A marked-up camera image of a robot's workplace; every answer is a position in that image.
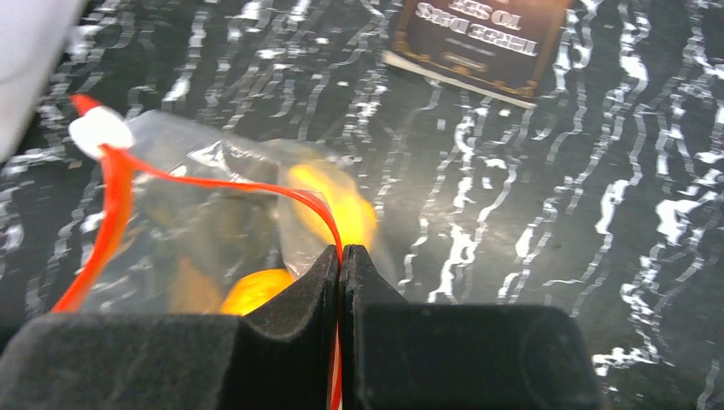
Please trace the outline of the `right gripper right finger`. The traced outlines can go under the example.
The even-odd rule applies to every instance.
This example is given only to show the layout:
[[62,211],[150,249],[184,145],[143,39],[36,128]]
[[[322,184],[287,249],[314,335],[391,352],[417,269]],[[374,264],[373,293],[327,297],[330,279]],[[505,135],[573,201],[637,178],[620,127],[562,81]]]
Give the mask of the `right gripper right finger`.
[[340,283],[346,409],[600,409],[581,331],[541,305],[412,303],[367,250],[345,248]]

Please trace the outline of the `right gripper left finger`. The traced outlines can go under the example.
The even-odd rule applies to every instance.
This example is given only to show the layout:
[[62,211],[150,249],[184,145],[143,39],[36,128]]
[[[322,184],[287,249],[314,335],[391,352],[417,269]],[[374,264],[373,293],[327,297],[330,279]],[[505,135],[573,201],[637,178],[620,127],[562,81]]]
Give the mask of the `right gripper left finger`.
[[325,409],[339,262],[240,317],[50,313],[1,356],[4,409]]

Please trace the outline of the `orange fruit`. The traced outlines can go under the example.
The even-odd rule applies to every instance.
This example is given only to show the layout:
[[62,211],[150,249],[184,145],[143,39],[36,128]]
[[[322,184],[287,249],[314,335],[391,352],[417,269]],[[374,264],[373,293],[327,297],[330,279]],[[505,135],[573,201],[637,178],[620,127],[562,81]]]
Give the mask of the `orange fruit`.
[[282,268],[250,273],[235,283],[223,301],[220,312],[247,315],[287,289],[294,281],[294,277]]

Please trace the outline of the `yellow pear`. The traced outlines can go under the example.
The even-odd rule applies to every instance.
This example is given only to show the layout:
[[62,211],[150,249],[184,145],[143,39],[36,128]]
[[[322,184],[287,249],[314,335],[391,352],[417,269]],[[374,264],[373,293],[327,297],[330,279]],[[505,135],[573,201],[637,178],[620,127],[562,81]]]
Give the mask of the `yellow pear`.
[[286,177],[289,187],[313,191],[324,198],[342,245],[371,248],[377,238],[377,214],[347,172],[333,163],[319,161],[294,165]]

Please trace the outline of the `clear zip top bag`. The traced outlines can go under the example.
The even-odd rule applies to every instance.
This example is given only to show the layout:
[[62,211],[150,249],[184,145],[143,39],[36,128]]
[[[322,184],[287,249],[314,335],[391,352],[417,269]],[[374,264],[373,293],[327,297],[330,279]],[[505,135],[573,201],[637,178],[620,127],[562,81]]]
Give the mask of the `clear zip top bag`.
[[[220,307],[239,279],[282,268],[296,282],[333,246],[339,272],[325,409],[346,409],[340,283],[351,245],[342,245],[324,198],[289,187],[286,177],[297,164],[333,163],[366,199],[341,157],[315,143],[256,142],[157,110],[126,120],[86,94],[72,95],[71,102],[77,117],[69,135],[102,169],[104,218],[54,311],[232,315]],[[392,278],[378,215],[377,238],[364,248],[376,269]]]

